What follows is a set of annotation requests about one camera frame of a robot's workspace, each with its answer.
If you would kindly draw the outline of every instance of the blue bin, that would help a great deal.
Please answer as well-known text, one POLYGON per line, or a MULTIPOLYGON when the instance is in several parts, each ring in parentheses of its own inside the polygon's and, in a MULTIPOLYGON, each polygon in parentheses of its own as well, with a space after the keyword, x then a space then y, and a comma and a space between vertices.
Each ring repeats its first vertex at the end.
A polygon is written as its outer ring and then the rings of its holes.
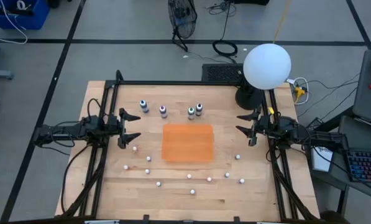
MULTIPOLYGON (((33 16, 17 16, 8 14, 11 22, 15 24, 19 29, 21 27, 25 29, 41 29, 44 21, 47 18, 48 12, 50 11, 49 6, 46 4, 46 0, 23 0, 25 5, 31 4, 33 7, 32 10, 34 12, 33 16)), ((3 0, 4 7, 8 11, 8 9, 13 6, 17 5, 17 0, 3 0)), ((2 29, 15 29, 13 25, 7 20, 6 15, 0 15, 0 28, 2 29)))

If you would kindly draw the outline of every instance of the desk fan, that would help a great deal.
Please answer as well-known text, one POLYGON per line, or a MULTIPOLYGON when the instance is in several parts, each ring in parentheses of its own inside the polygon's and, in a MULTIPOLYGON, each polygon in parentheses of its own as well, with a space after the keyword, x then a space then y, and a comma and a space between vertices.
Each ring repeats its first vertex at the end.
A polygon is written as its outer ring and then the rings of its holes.
POLYGON ((183 39, 187 39, 193 34, 198 18, 193 0, 168 0, 168 15, 173 26, 173 44, 177 44, 185 52, 188 52, 188 47, 183 39), (180 44, 174 41, 176 36, 181 41, 180 44))

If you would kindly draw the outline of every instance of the keyboard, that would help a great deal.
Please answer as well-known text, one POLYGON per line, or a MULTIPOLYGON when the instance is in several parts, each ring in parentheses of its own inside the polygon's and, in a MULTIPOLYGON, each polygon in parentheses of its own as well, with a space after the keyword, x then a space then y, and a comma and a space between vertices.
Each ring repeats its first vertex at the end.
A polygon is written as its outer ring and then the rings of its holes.
POLYGON ((371 182, 371 152, 347 151, 344 157, 351 181, 371 182))

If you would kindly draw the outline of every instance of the white globe lamp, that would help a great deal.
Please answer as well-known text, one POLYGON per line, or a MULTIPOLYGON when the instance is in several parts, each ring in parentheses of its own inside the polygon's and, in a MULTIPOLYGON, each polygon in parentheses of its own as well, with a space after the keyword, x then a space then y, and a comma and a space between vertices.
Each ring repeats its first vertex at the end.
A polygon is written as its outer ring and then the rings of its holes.
POLYGON ((291 70, 287 51, 276 44, 262 44, 252 49, 243 64, 245 81, 235 95, 237 104, 253 110, 262 102, 263 91, 278 87, 286 81, 291 70))

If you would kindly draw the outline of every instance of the small bottle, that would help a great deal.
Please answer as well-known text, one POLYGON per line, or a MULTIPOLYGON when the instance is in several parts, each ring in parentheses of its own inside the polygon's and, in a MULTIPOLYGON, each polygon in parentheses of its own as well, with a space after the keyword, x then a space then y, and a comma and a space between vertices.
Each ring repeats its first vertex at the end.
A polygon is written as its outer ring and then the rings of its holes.
POLYGON ((195 118, 195 110, 193 108, 188 109, 188 119, 193 120, 195 118))
POLYGON ((160 106, 159 111, 162 118, 167 118, 167 111, 165 106, 160 106))
POLYGON ((140 101, 140 106, 141 106, 142 112, 148 113, 149 109, 148 109, 147 102, 145 100, 140 101))
POLYGON ((201 103, 198 103, 196 105, 196 115, 197 116, 201 116, 202 115, 202 110, 203 110, 203 106, 201 103))

